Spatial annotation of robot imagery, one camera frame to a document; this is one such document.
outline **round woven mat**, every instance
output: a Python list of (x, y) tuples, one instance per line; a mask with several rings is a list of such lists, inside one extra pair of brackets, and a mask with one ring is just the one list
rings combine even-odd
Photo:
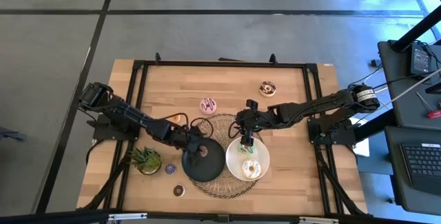
[[(218, 141), (224, 151), (226, 151), (228, 145), (237, 138), (231, 139), (228, 137), (228, 127), (234, 122), (235, 118), (236, 116), (232, 114), (217, 114), (207, 118), (214, 128), (211, 138)], [(207, 121), (200, 121), (197, 126), (202, 133), (209, 134), (212, 131), (212, 127)], [(235, 132), (237, 132), (237, 130), (232, 129), (232, 135)], [(258, 134), (254, 134), (254, 136), (262, 141), (262, 138)], [(201, 183), (191, 179), (190, 181), (202, 192), (218, 198), (234, 198), (240, 196), (250, 190), (257, 182), (257, 180), (250, 182), (237, 179), (229, 172), (227, 165), (225, 165), (220, 175), (210, 182)]]

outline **plant pot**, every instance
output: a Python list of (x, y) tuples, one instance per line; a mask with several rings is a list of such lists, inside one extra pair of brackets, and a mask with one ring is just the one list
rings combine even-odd
[(153, 174), (155, 174), (155, 173), (157, 173), (158, 171), (159, 171), (159, 169), (161, 168), (161, 166), (162, 166), (162, 161), (161, 161), (161, 164), (159, 164), (159, 166), (155, 169), (155, 170), (152, 170), (151, 172), (146, 172), (146, 171), (144, 171), (144, 170), (138, 170), (140, 173), (142, 173), (142, 174), (144, 174), (144, 175), (153, 175)]

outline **purple donut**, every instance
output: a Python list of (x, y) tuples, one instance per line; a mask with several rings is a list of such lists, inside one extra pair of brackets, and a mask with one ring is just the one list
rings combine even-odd
[(199, 110), (203, 114), (213, 114), (216, 111), (216, 101), (207, 97), (199, 103)]

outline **small succulent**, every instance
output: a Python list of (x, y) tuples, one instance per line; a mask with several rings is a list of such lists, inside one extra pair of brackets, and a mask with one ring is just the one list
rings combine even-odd
[(154, 172), (161, 166), (161, 156), (151, 148), (144, 147), (142, 150), (135, 148), (130, 154), (132, 165), (141, 172)]

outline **wooden tabletop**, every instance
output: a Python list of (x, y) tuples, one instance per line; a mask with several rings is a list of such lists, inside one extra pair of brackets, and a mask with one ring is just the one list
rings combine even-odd
[[(131, 60), (115, 61), (109, 85), (116, 95), (124, 97), (127, 94), (132, 64)], [(323, 95), (336, 92), (338, 84), (334, 67), (331, 64), (319, 64), (318, 69)], [(140, 78), (141, 72), (137, 77), (132, 104), (136, 101)], [(312, 75), (310, 79), (311, 89), (315, 92)], [(273, 97), (260, 95), (258, 88), (262, 81), (276, 84), (277, 92)], [(268, 105), (306, 101), (300, 69), (151, 65), (148, 68), (141, 110), (154, 118), (185, 112), (192, 120), (203, 116), (198, 104), (204, 97), (212, 97), (217, 101), (217, 114), (236, 114), (246, 108), (247, 99), (257, 101), (259, 109), (263, 111), (266, 111)], [(180, 150), (153, 141), (141, 131), (135, 146), (154, 148), (162, 156), (163, 164), (174, 163), (177, 171), (169, 175), (162, 167), (156, 174), (145, 176), (131, 167), (123, 209), (144, 212), (324, 214), (314, 148), (309, 143), (306, 119), (292, 128), (265, 130), (260, 135), (271, 157), (268, 172), (244, 195), (220, 199), (208, 196), (192, 185), (181, 167)], [(78, 207), (89, 203), (107, 180), (115, 144), (115, 141), (106, 141), (91, 153)], [(353, 154), (343, 146), (335, 145), (333, 148), (341, 185), (357, 206), (367, 211)], [(180, 198), (172, 192), (178, 184), (186, 190)], [(331, 209), (335, 212), (332, 186), (329, 182), (327, 184)], [(118, 189), (119, 181), (114, 188), (111, 206), (116, 205)]]

